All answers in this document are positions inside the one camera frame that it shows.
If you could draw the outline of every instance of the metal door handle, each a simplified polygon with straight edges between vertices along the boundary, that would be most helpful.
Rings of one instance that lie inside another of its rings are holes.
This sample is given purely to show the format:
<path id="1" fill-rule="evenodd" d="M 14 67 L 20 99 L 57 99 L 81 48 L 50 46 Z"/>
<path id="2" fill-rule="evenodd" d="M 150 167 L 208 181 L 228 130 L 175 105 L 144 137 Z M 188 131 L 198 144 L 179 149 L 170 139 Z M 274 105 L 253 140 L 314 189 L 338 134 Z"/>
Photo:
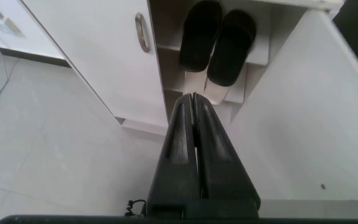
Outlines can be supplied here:
<path id="1" fill-rule="evenodd" d="M 146 44 L 146 39 L 144 37 L 144 31 L 143 31 L 144 18 L 143 15 L 139 12 L 135 16 L 135 24 L 136 24 L 137 38 L 139 39 L 139 44 L 142 47 L 142 50 L 145 53 L 148 53 L 150 51 L 150 47 Z"/>

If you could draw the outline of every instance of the white cabinet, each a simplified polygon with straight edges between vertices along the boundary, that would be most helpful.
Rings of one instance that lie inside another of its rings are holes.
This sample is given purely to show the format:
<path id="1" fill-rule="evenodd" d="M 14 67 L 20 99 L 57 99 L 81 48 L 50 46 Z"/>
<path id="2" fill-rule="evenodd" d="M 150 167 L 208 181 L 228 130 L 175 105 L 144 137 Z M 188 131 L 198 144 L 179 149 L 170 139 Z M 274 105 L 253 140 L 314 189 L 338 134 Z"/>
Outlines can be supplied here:
<path id="1" fill-rule="evenodd" d="M 123 126 L 164 134 L 172 101 L 180 96 L 177 93 L 184 86 L 184 71 L 177 64 L 183 21 L 198 1 L 22 0 L 21 3 Z M 219 2 L 223 13 L 243 9 L 257 23 L 257 37 L 247 64 L 225 103 L 216 107 L 227 126 L 303 15 L 305 9 L 299 6 L 330 9 L 340 6 L 342 1 Z M 145 38 L 149 52 L 144 52 L 139 43 L 137 14 L 144 18 L 140 36 Z"/>
<path id="2" fill-rule="evenodd" d="M 181 26 L 196 1 L 22 0 L 123 126 L 158 134 L 183 91 Z M 239 83 L 215 107 L 260 196 L 358 200 L 358 60 L 326 13 L 343 1 L 219 2 L 261 21 Z"/>
<path id="3" fill-rule="evenodd" d="M 23 2 L 114 116 L 168 125 L 146 0 Z M 138 13 L 148 53 L 139 45 Z"/>

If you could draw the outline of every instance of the black slide sandal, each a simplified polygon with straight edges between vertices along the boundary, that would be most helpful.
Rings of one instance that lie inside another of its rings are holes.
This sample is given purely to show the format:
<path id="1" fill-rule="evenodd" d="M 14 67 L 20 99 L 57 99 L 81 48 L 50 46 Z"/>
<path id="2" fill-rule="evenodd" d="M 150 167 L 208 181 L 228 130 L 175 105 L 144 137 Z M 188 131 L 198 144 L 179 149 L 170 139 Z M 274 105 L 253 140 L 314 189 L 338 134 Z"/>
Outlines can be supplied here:
<path id="1" fill-rule="evenodd" d="M 253 18 L 240 10 L 230 11 L 223 19 L 208 79 L 219 86 L 233 85 L 246 61 L 256 36 Z"/>
<path id="2" fill-rule="evenodd" d="M 221 19 L 222 9 L 216 1 L 201 1 L 191 8 L 179 54 L 179 65 L 186 71 L 201 72 L 207 67 Z"/>

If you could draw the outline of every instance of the cabinet door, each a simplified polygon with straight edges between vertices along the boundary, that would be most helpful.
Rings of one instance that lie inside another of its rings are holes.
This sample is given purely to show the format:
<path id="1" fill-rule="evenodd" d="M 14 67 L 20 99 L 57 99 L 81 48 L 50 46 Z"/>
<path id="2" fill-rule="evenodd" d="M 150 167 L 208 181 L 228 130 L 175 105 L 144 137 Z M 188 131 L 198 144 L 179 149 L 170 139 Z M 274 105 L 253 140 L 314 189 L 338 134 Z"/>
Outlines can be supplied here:
<path id="1" fill-rule="evenodd" d="M 358 60 L 307 11 L 228 130 L 263 199 L 358 200 Z"/>
<path id="2" fill-rule="evenodd" d="M 167 125 L 147 0 L 22 0 L 114 116 Z M 135 17 L 143 15 L 140 46 Z"/>

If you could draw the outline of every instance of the shoe rack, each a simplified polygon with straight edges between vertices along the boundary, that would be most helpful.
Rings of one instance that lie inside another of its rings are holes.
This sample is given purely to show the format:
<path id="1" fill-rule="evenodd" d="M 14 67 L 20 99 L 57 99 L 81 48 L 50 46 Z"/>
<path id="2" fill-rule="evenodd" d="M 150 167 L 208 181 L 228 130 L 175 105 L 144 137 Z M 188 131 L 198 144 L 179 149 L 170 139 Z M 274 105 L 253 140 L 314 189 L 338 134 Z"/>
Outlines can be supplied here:
<path id="1" fill-rule="evenodd" d="M 185 71 L 178 64 L 183 23 L 188 11 L 198 2 L 200 0 L 149 1 L 162 86 L 164 93 L 168 93 L 168 97 L 165 97 L 168 118 L 171 111 L 169 105 L 172 105 L 170 101 L 176 100 L 172 95 L 180 96 L 185 86 Z M 272 54 L 279 50 L 305 10 L 302 7 L 274 5 L 261 1 L 219 0 L 218 2 L 222 7 L 223 17 L 233 9 L 240 9 L 248 13 L 257 25 L 254 44 L 239 78 L 229 90 L 224 103 L 214 106 L 224 125 L 228 125 L 235 116 L 232 108 L 241 106 L 245 102 L 267 68 Z M 284 18 L 283 16 L 288 13 L 293 16 L 289 19 Z"/>

